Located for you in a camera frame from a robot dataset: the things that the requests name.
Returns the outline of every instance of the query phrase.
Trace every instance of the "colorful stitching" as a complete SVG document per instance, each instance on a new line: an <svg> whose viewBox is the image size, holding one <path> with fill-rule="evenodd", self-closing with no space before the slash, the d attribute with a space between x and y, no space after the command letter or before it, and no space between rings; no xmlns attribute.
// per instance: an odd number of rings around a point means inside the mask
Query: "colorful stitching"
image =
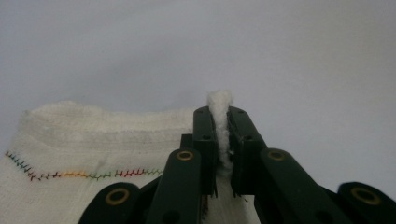
<svg viewBox="0 0 396 224"><path fill-rule="evenodd" d="M66 171L66 172L55 172L51 173L48 172L46 174L37 174L33 170L33 166L31 166L26 161L21 161L20 158L17 158L16 155L6 152L6 156L10 158L18 168L20 168L24 173L27 173L30 181L38 180L41 181L42 179L51 179L57 177L82 177L82 178L89 178L90 180L99 181L100 179L105 179L107 177L132 177L137 175L161 175L163 173L160 169L132 169L126 171L119 171L116 170L115 172L108 172L104 174L97 174L97 173L90 173L88 174L85 171Z"/></svg>

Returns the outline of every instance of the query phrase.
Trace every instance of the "gray background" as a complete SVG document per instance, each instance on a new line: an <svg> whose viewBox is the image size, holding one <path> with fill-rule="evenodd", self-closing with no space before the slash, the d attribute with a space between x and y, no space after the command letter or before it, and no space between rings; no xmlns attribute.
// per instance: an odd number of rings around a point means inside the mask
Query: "gray background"
<svg viewBox="0 0 396 224"><path fill-rule="evenodd" d="M360 181L395 200L395 11L394 0L3 0L0 149L43 104L163 111L228 89L320 185Z"/></svg>

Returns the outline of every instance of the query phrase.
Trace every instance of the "zigzag stitch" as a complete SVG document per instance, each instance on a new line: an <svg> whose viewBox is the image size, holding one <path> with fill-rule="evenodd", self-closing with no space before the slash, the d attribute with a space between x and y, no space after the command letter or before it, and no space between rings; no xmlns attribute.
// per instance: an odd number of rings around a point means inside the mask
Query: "zigzag stitch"
<svg viewBox="0 0 396 224"><path fill-rule="evenodd" d="M160 169L132 169L126 171L119 171L116 170L115 172L106 172L104 174L97 174L97 173L87 173L85 171L66 171L66 172L47 172L46 174L37 174L33 170L33 166L31 166L26 161L21 161L21 158L18 158L17 155L12 154L11 152L6 152L6 157L10 158L15 165L20 168L24 173L27 173L27 177L30 181L38 180L41 181L43 179L54 179L57 177L82 177L82 178L89 178L90 180L99 181L100 179L105 179L108 177L132 177L132 176L140 176L140 175L161 175L163 170Z"/></svg>

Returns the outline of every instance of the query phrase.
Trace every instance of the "screw hole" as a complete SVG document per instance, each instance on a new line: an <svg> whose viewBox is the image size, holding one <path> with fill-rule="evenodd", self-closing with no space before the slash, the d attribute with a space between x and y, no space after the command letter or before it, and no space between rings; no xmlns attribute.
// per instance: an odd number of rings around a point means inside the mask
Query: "screw hole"
<svg viewBox="0 0 396 224"><path fill-rule="evenodd" d="M124 203L129 198L129 190L124 188L118 188L111 190L106 198L105 201L109 205L119 205Z"/></svg>
<svg viewBox="0 0 396 224"><path fill-rule="evenodd" d="M178 160L180 161L189 161L192 160L192 158L194 158L194 154L190 151L180 151L176 154L176 157Z"/></svg>
<svg viewBox="0 0 396 224"><path fill-rule="evenodd" d="M325 211L317 211L315 217L322 223L330 224L333 222L332 215Z"/></svg>
<svg viewBox="0 0 396 224"><path fill-rule="evenodd" d="M164 224L175 224L180 220L180 213L177 211L168 211L163 214Z"/></svg>
<svg viewBox="0 0 396 224"><path fill-rule="evenodd" d="M274 161L283 161L285 160L285 154L280 151L273 150L268 152L268 157Z"/></svg>
<svg viewBox="0 0 396 224"><path fill-rule="evenodd" d="M364 188L353 188L351 190L352 195L361 202L370 205L379 205L381 199L373 192Z"/></svg>

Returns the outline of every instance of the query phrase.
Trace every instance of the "white fabric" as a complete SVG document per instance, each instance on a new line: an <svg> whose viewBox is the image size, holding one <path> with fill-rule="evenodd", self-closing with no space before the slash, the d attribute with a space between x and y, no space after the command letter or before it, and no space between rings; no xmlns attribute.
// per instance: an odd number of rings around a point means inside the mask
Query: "white fabric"
<svg viewBox="0 0 396 224"><path fill-rule="evenodd" d="M162 173L181 135L191 133L192 112L110 113L74 102L26 111L0 160L0 223L78 223L100 189L146 185ZM243 212L252 200L234 199L225 177L219 182L228 202L211 199L207 223L256 223Z"/></svg>
<svg viewBox="0 0 396 224"><path fill-rule="evenodd" d="M230 91L212 91L207 97L210 113L216 126L216 136L219 142L219 159L223 166L232 169L233 165L229 159L230 142L228 140L227 111L233 103Z"/></svg>

